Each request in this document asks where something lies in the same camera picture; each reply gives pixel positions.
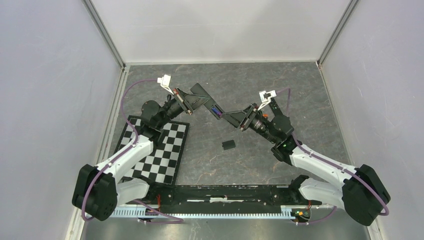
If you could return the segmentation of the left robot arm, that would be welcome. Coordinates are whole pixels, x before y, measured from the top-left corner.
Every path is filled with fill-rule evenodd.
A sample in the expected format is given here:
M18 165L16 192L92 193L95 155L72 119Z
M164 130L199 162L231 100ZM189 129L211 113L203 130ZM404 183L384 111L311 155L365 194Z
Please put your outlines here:
M146 101L141 108L140 128L127 123L134 138L107 160L95 166L86 164L79 170L71 203L81 210L82 219L104 221L122 204L137 200L153 203L157 198L154 187L139 178L123 183L121 179L162 143L166 124L181 113L191 115L209 100L206 93L186 93L176 88L163 105Z

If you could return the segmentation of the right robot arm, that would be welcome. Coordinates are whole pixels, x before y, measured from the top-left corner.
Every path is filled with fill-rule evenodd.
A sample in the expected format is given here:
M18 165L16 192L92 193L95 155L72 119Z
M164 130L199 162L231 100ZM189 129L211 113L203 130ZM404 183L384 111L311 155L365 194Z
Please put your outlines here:
M363 164L360 167L336 161L301 143L294 127L276 103L271 103L272 120L265 117L256 104L244 110L224 112L220 117L234 127L251 129L274 146L274 157L290 166L306 170L322 179L302 175L289 189L289 199L295 204L306 200L319 201L344 210L353 220L370 226L378 216L388 216L391 197L376 171Z

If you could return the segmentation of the purple battery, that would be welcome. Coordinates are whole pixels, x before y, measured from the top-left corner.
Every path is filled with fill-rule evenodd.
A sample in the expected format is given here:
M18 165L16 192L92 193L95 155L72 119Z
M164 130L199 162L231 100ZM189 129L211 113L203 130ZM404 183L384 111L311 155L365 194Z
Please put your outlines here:
M215 108L215 107L213 107L212 108L212 111L218 116L218 117L221 117L222 116L222 112L219 110L219 109L217 109L217 108Z

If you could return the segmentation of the black battery cover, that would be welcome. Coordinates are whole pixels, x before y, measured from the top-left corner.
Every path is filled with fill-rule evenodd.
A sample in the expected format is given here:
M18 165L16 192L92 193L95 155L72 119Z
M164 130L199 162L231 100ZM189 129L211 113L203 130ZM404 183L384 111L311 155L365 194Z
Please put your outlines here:
M234 140L228 140L222 142L222 148L223 150L230 150L236 147L236 143Z

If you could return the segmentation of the black remote control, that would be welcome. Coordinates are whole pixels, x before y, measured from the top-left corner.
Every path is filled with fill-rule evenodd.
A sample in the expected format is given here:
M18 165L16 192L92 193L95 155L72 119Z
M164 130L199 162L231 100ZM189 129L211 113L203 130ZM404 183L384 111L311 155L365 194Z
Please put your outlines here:
M218 105L218 104L216 104L216 103L213 103L210 107L209 107L209 111L212 113L212 115L216 118L216 119L218 119L218 120L220 120L222 117L223 117L223 114L225 113L223 110L222 110L222 108Z

